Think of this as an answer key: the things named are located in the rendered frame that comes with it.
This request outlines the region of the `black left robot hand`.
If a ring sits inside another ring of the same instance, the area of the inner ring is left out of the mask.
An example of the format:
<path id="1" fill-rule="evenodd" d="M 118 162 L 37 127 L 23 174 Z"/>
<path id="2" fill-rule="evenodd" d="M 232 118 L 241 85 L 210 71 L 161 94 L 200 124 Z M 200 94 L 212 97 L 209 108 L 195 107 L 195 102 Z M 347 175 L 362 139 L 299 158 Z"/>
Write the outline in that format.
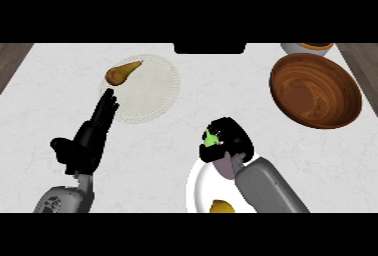
<path id="1" fill-rule="evenodd" d="M 74 139 L 62 137 L 52 139 L 51 147 L 56 153 L 58 162 L 67 166 L 67 175 L 92 175 L 96 171 L 118 107 L 114 90 L 107 89 L 92 118 L 82 124 Z"/>

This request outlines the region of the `white plate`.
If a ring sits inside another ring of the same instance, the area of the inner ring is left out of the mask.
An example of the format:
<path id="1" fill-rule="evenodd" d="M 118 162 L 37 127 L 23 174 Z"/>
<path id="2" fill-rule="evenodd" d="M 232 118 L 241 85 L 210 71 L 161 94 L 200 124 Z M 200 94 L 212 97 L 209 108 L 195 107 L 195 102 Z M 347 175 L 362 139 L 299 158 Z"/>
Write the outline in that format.
<path id="1" fill-rule="evenodd" d="M 237 213 L 254 213 L 234 180 L 217 172 L 214 165 L 197 160 L 186 182 L 186 209 L 189 213 L 209 213 L 214 200 L 226 201 Z"/>

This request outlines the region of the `yellow-brown fruit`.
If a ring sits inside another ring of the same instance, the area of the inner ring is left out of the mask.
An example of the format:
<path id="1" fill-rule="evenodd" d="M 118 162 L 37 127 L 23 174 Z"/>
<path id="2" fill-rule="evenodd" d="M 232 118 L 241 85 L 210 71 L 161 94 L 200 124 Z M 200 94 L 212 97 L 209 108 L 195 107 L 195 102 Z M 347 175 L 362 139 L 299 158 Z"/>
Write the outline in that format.
<path id="1" fill-rule="evenodd" d="M 235 209 L 232 205 L 225 200 L 214 200 L 212 207 L 210 207 L 212 213 L 234 213 Z"/>

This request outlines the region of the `purple eggplant with green stem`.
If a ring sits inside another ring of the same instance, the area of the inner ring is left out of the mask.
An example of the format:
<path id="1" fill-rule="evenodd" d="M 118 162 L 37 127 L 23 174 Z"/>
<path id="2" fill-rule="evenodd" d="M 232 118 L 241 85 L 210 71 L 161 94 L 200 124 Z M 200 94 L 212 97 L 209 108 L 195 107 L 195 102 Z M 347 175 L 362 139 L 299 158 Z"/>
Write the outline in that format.
<path id="1" fill-rule="evenodd" d="M 228 179 L 235 179 L 235 173 L 232 168 L 231 154 L 225 149 L 225 143 L 220 141 L 219 137 L 210 133 L 204 132 L 203 135 L 204 144 L 201 149 L 201 160 L 204 162 L 212 162 L 219 174 Z"/>

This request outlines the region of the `black appliance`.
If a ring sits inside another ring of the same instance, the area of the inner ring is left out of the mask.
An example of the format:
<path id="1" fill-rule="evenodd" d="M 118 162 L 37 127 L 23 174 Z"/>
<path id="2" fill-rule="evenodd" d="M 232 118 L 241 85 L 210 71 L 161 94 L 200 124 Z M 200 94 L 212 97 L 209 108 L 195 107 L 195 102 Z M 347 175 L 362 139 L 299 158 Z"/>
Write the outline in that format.
<path id="1" fill-rule="evenodd" d="M 245 50 L 244 43 L 176 43 L 175 52 L 178 54 L 241 54 Z"/>

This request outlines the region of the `brown wooden bowl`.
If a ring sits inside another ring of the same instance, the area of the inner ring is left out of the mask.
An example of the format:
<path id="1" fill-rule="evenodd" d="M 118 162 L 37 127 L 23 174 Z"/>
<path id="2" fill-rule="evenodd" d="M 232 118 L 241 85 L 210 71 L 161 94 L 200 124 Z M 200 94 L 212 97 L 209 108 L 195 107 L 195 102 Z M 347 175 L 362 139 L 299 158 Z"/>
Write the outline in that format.
<path id="1" fill-rule="evenodd" d="M 362 93 L 344 68 L 309 53 L 284 56 L 275 63 L 269 87 L 288 118 L 315 129 L 347 126 L 362 111 Z"/>

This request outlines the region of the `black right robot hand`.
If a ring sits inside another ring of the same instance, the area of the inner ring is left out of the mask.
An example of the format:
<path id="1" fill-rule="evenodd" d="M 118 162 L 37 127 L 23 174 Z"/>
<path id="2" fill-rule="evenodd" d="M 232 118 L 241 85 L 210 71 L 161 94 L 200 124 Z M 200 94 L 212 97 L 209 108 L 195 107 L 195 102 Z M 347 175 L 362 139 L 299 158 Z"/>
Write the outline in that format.
<path id="1" fill-rule="evenodd" d="M 203 134 L 203 140 L 200 158 L 206 163 L 220 160 L 225 154 L 234 156 L 243 153 L 243 162 L 248 162 L 253 159 L 253 141 L 245 130 L 231 117 L 222 117 L 212 121 Z"/>

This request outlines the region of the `brown pear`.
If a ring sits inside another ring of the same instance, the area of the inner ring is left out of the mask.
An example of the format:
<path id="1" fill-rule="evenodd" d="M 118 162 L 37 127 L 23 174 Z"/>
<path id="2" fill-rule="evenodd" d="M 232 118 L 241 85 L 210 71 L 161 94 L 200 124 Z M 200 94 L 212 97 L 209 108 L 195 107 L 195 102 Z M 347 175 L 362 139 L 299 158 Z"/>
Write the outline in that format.
<path id="1" fill-rule="evenodd" d="M 132 63 L 127 63 L 121 66 L 113 67 L 105 74 L 105 80 L 113 86 L 121 85 L 129 75 L 133 73 L 133 71 L 139 68 L 142 65 L 142 61 L 136 61 Z"/>

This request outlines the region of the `cream beaded plate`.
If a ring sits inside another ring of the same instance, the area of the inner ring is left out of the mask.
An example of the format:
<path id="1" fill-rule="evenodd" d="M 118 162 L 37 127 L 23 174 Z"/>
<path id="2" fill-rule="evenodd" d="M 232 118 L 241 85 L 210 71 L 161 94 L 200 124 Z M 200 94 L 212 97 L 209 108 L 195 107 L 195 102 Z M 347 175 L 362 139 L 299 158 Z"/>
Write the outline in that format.
<path id="1" fill-rule="evenodd" d="M 126 82 L 101 84 L 101 94 L 111 88 L 120 104 L 116 120 L 129 124 L 150 122 L 172 108 L 181 90 L 181 77 L 172 62 L 161 56 L 142 54 L 124 59 L 114 67 L 142 61 Z"/>

